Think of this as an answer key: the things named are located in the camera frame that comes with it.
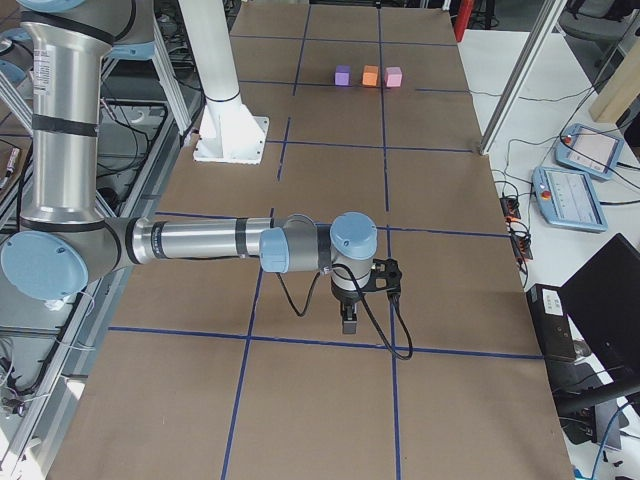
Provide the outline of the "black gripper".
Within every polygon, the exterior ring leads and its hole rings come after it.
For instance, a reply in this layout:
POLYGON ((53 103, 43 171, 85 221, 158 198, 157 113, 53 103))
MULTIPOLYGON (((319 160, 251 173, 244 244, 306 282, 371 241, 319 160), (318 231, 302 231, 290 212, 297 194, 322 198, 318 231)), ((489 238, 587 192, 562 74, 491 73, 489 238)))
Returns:
POLYGON ((340 303, 342 334, 354 335, 357 332, 357 304, 360 295, 356 291, 339 291, 336 298, 340 303))

